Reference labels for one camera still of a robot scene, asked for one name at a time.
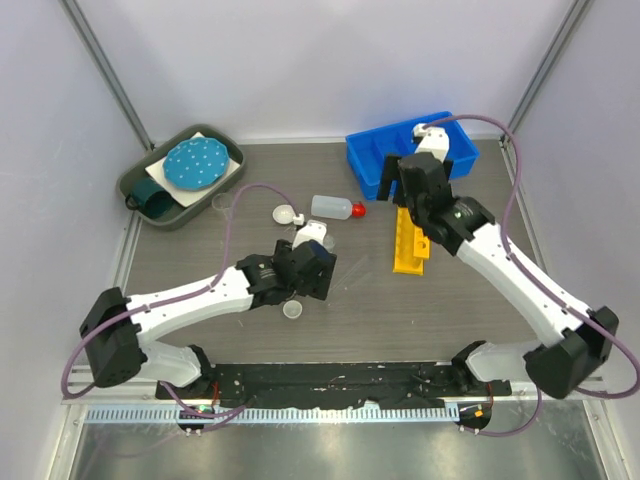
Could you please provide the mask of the thin clear test tube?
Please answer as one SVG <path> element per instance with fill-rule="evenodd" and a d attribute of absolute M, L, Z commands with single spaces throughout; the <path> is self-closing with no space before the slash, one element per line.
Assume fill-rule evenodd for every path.
<path fill-rule="evenodd" d="M 336 291 L 340 288 L 347 289 L 351 282 L 360 279 L 368 272 L 369 257 L 362 256 L 345 272 L 341 273 L 336 280 L 332 282 L 330 291 Z"/>

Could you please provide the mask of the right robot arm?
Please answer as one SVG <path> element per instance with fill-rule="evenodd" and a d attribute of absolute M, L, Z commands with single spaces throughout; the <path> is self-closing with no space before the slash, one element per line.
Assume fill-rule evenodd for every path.
<path fill-rule="evenodd" d="M 472 395 L 490 381 L 531 380 L 552 398 L 567 397 L 608 359 L 618 317 L 577 300 L 501 238 L 486 208 L 453 194 L 449 170 L 430 153 L 389 154 L 377 198 L 407 208 L 412 225 L 488 280 L 536 335 L 533 342 L 469 345 L 451 371 L 453 386 Z"/>

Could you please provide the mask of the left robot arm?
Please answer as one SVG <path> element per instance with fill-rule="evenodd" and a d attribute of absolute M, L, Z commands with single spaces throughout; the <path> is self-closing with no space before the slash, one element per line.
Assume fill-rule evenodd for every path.
<path fill-rule="evenodd" d="M 190 398 L 213 385 L 211 363 L 197 346 L 174 347 L 162 337 L 201 321 L 275 306 L 291 297 L 325 300 L 337 257 L 308 240 L 280 240 L 273 255 L 249 255 L 221 275 L 182 287 L 126 297 L 103 291 L 80 327 L 83 347 L 98 388 L 133 378 L 165 382 Z"/>

